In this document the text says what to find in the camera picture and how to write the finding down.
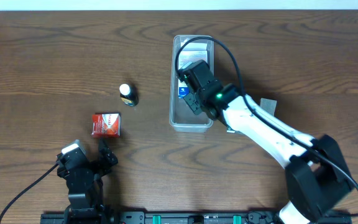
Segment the dark syrup bottle white cap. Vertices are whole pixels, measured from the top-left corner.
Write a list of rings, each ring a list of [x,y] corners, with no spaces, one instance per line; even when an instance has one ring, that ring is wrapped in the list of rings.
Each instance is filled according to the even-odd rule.
[[[133,87],[131,87],[129,84],[123,83],[120,85],[119,92],[121,100],[127,106],[136,106],[139,103],[135,90],[133,90]]]

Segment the red Panadol box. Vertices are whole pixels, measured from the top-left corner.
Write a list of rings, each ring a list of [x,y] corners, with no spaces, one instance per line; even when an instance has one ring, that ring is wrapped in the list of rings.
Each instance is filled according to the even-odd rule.
[[[121,115],[119,113],[92,115],[91,135],[96,138],[118,138],[121,135]]]

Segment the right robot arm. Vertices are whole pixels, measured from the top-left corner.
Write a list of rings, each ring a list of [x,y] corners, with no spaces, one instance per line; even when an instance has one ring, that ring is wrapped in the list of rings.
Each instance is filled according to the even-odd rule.
[[[350,223],[334,206],[356,185],[338,143],[318,139],[286,125],[263,110],[238,87],[212,79],[182,81],[179,95],[195,114],[206,113],[267,151],[285,170],[289,202],[278,212],[280,223]]]

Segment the blue tall medicine box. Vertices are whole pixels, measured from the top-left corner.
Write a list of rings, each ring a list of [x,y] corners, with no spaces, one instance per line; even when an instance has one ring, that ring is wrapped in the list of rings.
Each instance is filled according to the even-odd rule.
[[[204,60],[209,63],[208,55],[208,41],[197,40],[189,43],[179,54],[178,58],[178,69],[190,62],[196,62],[198,60]],[[189,94],[189,88],[185,82],[178,81],[178,98],[182,99],[184,96]]]

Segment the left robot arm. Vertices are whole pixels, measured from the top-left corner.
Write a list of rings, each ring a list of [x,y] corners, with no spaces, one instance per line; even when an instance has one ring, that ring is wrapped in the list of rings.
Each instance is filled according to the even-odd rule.
[[[58,176],[66,180],[73,218],[108,218],[102,177],[110,174],[111,167],[117,163],[116,155],[104,139],[99,140],[98,157],[94,161],[87,158],[79,140],[62,149]]]

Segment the white green medicine box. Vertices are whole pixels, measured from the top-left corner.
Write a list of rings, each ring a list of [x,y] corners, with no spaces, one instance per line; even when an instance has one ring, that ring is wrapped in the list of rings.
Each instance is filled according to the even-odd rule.
[[[275,116],[275,110],[277,107],[277,101],[271,100],[267,98],[261,98],[260,99],[260,107],[265,110],[267,113],[271,114],[272,116]]]

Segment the green white round-logo box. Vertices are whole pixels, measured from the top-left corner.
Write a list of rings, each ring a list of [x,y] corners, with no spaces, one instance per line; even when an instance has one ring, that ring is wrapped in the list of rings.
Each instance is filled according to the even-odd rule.
[[[236,131],[235,129],[232,129],[230,126],[227,126],[226,132],[231,134],[242,134],[242,132]]]

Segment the clear plastic container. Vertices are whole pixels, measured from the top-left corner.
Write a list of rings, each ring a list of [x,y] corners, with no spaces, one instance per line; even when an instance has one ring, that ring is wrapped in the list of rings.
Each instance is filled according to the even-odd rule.
[[[177,35],[173,39],[169,122],[177,132],[204,133],[213,125],[213,120],[209,119],[205,113],[194,115],[184,99],[178,98],[179,79],[175,73],[175,65],[178,65],[179,54],[187,46],[186,42],[195,37],[195,35]],[[214,42],[212,40],[207,41],[209,55],[208,65],[210,70],[213,71]]]

